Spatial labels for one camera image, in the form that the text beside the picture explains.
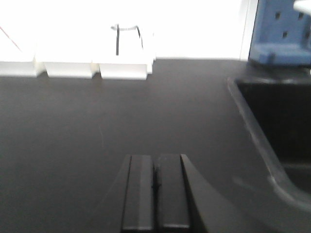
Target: blue object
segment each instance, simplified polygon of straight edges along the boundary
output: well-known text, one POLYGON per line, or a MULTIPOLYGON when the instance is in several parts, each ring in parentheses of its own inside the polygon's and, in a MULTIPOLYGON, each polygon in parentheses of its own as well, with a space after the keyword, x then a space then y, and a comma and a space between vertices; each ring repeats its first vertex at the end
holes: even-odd
POLYGON ((293 0, 259 0, 249 59, 266 65, 311 65, 311 18, 293 0))

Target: black table surface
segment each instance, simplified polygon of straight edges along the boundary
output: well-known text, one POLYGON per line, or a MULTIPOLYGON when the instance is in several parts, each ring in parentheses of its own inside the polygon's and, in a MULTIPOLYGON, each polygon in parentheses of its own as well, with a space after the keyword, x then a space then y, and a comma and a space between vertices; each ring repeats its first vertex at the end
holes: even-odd
POLYGON ((291 221, 295 209, 267 181, 229 77, 308 73, 240 61, 157 60, 146 81, 0 78, 0 232, 76 232, 126 154, 184 153, 236 206, 262 215, 278 206, 291 221))

